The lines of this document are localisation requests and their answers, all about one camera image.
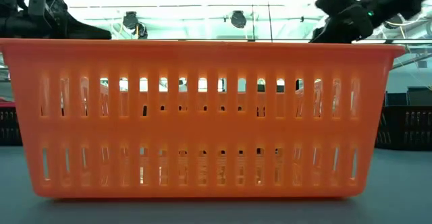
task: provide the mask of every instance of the orange plastic basket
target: orange plastic basket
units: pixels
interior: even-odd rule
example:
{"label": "orange plastic basket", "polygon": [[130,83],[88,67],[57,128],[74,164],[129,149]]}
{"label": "orange plastic basket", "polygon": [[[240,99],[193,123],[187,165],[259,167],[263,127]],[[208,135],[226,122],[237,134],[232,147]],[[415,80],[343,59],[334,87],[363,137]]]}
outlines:
{"label": "orange plastic basket", "polygon": [[[388,71],[404,52],[387,45],[0,44],[34,191],[55,198],[359,194]],[[167,92],[159,91],[160,78]],[[187,92],[179,92],[180,78]],[[198,89],[201,78],[206,90]],[[265,92],[257,92],[259,78]]]}

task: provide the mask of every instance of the gray table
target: gray table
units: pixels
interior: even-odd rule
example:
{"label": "gray table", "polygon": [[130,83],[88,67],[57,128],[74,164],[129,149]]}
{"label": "gray table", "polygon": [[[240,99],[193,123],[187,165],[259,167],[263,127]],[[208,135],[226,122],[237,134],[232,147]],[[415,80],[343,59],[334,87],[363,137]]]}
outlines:
{"label": "gray table", "polygon": [[0,147],[0,223],[432,223],[432,152],[375,150],[347,200],[50,200],[35,196],[22,148]]}

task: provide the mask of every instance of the black crate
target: black crate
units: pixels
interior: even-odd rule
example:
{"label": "black crate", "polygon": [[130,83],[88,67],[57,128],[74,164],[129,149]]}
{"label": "black crate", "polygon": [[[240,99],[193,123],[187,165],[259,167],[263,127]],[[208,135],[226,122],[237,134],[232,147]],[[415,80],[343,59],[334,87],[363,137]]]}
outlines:
{"label": "black crate", "polygon": [[22,146],[15,107],[0,107],[0,146]]}
{"label": "black crate", "polygon": [[383,107],[375,146],[432,150],[432,106]]}

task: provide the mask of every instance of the table surface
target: table surface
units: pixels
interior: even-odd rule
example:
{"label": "table surface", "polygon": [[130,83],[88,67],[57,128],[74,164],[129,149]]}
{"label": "table surface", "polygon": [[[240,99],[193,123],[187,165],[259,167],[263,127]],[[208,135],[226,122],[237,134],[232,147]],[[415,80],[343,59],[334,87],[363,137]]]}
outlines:
{"label": "table surface", "polygon": [[0,147],[0,223],[431,223],[432,152],[376,149],[366,190],[341,200],[51,200],[20,147]]}

